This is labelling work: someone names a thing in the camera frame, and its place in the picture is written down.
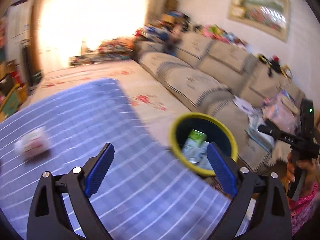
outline white wall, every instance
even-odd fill
[[[290,0],[291,23],[286,43],[253,27],[227,19],[231,0],[179,0],[179,9],[201,24],[217,24],[246,40],[254,53],[277,55],[288,64],[294,82],[320,106],[320,24],[305,0]]]

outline human hand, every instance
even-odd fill
[[[291,162],[292,161],[291,156],[292,154],[289,153],[286,177],[288,182],[295,182],[294,165]],[[314,185],[314,182],[316,181],[316,172],[317,172],[316,159],[297,161],[297,167],[307,172],[304,185],[302,186],[302,189],[299,195],[299,197],[305,197],[312,193],[313,185]]]

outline colorful clutter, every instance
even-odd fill
[[[130,59],[133,46],[133,42],[125,38],[103,41],[97,51],[87,51],[81,56],[70,57],[69,64],[70,66],[79,66]]]
[[[196,27],[196,32],[201,32],[203,36],[212,38],[214,40],[223,41],[225,43],[234,44],[244,50],[248,46],[246,41],[243,41],[236,37],[233,33],[228,33],[225,30],[219,28],[217,25],[206,25],[202,28]]]

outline metal screw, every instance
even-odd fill
[[[275,172],[272,172],[271,173],[271,177],[273,177],[274,179],[277,179],[278,178],[278,174],[276,174]]]
[[[241,167],[240,171],[244,174],[249,173],[249,169],[247,167]]]
[[[50,175],[50,172],[48,172],[48,171],[45,171],[44,173],[42,173],[42,177],[44,177],[44,178],[49,177],[49,175]]]
[[[73,168],[72,172],[75,173],[75,174],[78,174],[78,173],[81,172],[81,170],[82,170],[81,167],[75,167],[75,168]]]

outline blue gripper pad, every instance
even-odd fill
[[[226,194],[235,197],[238,193],[236,188],[236,177],[234,176],[232,170],[229,168],[228,164],[225,162],[222,157],[218,146],[210,143],[207,147],[207,158],[212,166],[214,172],[216,173],[217,179],[221,184],[223,191]]]
[[[109,167],[115,157],[115,149],[112,144],[103,151],[95,165],[91,169],[90,173],[86,178],[84,194],[87,198],[91,195],[96,194],[98,189],[109,170]]]

